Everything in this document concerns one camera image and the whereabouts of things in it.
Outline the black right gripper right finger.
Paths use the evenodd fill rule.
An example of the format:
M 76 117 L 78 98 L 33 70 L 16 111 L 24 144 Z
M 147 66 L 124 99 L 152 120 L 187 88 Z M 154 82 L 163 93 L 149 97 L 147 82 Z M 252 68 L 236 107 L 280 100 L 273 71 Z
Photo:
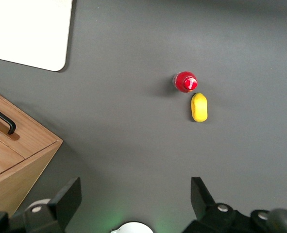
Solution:
M 216 203 L 200 177 L 191 178 L 191 205 L 196 219 L 185 233 L 268 233 L 267 210 L 245 216 L 225 203 Z

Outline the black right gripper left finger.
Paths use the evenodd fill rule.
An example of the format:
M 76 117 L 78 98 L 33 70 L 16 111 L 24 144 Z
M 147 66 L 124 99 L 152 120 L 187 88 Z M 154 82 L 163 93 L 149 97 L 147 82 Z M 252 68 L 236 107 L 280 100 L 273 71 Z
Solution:
M 72 178 L 53 198 L 33 202 L 17 216 L 0 211 L 0 233 L 64 233 L 81 201 L 81 179 Z

